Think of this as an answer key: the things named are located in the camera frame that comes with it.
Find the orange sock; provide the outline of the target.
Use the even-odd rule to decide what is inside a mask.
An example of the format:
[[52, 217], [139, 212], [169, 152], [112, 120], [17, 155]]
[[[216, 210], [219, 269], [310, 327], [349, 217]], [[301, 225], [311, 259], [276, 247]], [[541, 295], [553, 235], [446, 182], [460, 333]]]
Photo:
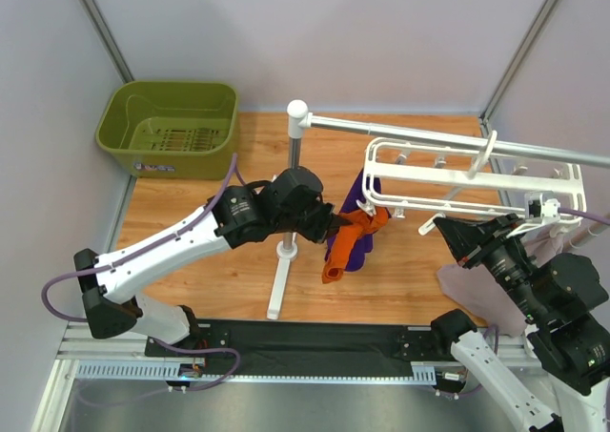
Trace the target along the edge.
[[348, 218], [356, 226], [357, 237], [361, 238], [372, 235], [383, 228], [391, 217], [386, 208], [376, 208], [376, 212], [372, 216], [361, 209], [357, 209], [349, 213]]
[[373, 251], [374, 232], [375, 224], [368, 217], [342, 226], [328, 244], [321, 273], [322, 283], [339, 281], [345, 272], [360, 270], [366, 257]]

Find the purple cloth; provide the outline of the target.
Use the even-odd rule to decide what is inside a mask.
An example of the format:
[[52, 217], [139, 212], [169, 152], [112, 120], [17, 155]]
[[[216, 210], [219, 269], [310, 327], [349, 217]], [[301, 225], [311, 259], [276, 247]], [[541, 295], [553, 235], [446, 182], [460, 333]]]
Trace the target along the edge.
[[349, 193], [347, 194], [339, 215], [349, 220], [335, 236], [327, 240], [325, 264], [321, 274], [324, 284], [339, 281], [345, 272], [360, 270], [366, 256], [374, 248], [373, 236], [389, 221], [390, 213], [386, 208], [375, 207], [371, 213], [361, 208], [365, 198], [362, 193], [363, 184], [369, 184], [370, 178], [363, 178], [360, 171]]

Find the white clip sock hanger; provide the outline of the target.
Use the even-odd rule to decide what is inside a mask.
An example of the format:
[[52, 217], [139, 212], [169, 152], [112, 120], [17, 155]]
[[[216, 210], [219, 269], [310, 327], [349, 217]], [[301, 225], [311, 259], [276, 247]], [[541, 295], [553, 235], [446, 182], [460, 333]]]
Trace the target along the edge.
[[[395, 217], [402, 217], [406, 210], [431, 212], [441, 217], [522, 216], [526, 193], [553, 192], [560, 203], [560, 221], [547, 226], [555, 236], [577, 228], [587, 210], [580, 166], [575, 163], [553, 157], [551, 160], [559, 164], [557, 177], [490, 171], [488, 164], [493, 160], [519, 163], [527, 159], [522, 150], [504, 152], [497, 132], [480, 138], [390, 128], [376, 132], [375, 136], [366, 148], [363, 164], [363, 178], [370, 178], [370, 183], [363, 184], [362, 188], [365, 201], [361, 208], [367, 213], [383, 207], [392, 210]], [[375, 181], [383, 179], [438, 185], [449, 192], [440, 197], [387, 194], [375, 189]], [[467, 202], [459, 195], [466, 190], [517, 193], [522, 195], [523, 202], [516, 206]]]

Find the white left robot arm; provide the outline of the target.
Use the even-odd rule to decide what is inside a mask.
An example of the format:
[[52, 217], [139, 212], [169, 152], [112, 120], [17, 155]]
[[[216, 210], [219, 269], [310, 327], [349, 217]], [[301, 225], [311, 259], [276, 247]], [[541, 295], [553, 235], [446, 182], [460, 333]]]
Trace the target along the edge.
[[273, 180], [231, 185], [173, 226], [102, 255], [83, 250], [94, 273], [82, 279], [87, 324], [96, 339], [134, 332], [167, 344], [198, 340], [196, 318], [185, 305], [150, 298], [144, 289], [194, 263], [275, 234], [298, 234], [322, 243], [349, 225], [324, 201], [320, 179], [305, 167], [287, 169]]

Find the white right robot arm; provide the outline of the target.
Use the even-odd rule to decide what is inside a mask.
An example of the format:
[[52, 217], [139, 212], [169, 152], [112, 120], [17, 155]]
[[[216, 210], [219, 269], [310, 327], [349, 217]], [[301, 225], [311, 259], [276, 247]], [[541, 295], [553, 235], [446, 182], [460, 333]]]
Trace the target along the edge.
[[592, 311], [609, 295], [593, 262], [560, 253], [537, 266], [515, 214], [434, 224], [457, 265], [484, 267], [526, 323], [519, 350], [503, 355], [453, 310], [431, 323], [438, 352], [461, 364], [517, 431], [608, 430], [609, 332]]

